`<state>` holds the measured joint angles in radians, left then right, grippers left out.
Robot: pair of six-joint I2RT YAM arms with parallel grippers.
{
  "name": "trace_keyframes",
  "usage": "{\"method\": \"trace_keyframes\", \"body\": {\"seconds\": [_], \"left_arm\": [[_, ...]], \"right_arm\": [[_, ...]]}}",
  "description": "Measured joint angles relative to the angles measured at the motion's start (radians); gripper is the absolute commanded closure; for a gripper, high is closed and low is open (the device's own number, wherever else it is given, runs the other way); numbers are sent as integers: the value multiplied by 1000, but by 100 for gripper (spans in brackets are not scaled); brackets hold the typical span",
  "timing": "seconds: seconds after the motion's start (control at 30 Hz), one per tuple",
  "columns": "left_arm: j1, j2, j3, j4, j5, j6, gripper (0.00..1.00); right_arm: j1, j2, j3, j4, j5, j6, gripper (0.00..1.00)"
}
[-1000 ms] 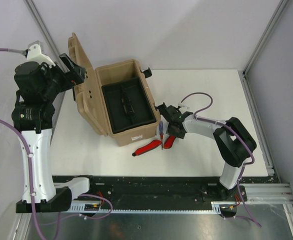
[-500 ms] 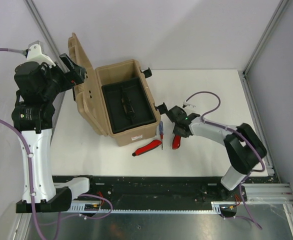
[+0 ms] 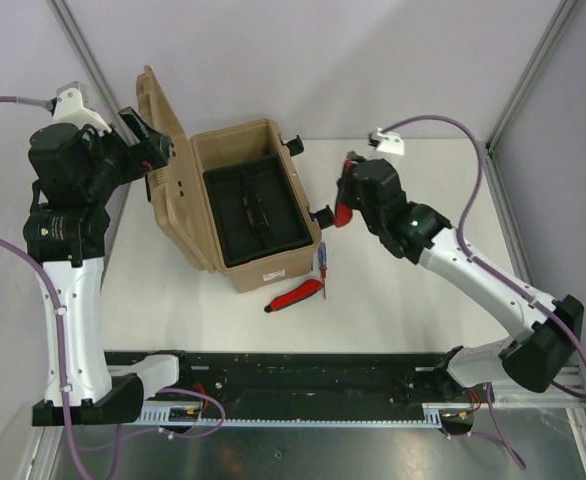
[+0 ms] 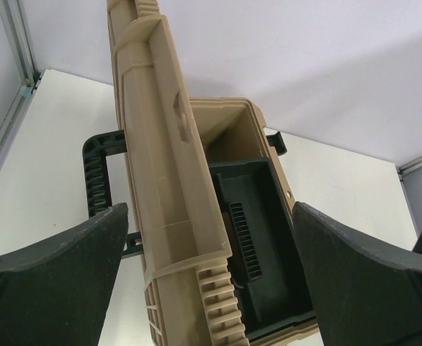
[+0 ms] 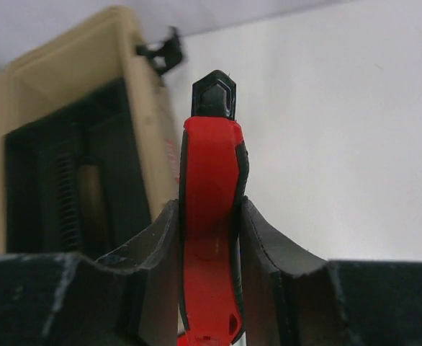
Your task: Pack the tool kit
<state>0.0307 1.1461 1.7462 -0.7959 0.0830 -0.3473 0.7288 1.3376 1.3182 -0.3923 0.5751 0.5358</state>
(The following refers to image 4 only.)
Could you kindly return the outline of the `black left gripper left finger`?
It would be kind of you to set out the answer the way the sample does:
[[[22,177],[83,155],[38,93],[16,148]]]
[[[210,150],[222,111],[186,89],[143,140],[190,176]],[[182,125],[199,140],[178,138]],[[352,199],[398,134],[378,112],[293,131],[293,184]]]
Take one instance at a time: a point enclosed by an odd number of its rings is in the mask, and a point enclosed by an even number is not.
[[[116,204],[0,256],[0,345],[98,345],[128,231]]]

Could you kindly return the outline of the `black tool box tray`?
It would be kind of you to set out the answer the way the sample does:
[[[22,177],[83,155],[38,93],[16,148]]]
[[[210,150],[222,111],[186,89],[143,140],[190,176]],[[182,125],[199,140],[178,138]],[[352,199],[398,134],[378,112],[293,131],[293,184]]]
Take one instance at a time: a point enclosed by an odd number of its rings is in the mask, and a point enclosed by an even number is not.
[[[312,321],[315,312],[292,222],[268,159],[209,166],[232,255],[238,308],[250,341]]]

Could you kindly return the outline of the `tan plastic tool box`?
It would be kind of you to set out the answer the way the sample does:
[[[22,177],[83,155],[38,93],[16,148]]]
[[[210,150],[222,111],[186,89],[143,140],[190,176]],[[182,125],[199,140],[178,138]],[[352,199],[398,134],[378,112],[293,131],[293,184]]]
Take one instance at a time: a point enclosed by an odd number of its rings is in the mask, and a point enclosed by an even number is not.
[[[268,159],[292,221],[295,199],[279,157],[245,98],[191,98],[166,16],[156,1],[108,1],[118,130],[83,148],[89,215],[112,204],[106,158],[124,154],[155,345],[286,345],[318,332],[316,318],[262,340],[247,338],[228,260],[232,255],[209,166]]]

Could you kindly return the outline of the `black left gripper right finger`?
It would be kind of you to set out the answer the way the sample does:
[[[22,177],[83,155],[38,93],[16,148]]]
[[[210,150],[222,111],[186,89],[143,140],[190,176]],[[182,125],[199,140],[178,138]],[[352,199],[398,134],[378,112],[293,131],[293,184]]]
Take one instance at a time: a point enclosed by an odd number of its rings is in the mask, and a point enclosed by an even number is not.
[[[292,216],[324,345],[422,345],[422,254],[307,203],[295,203]]]

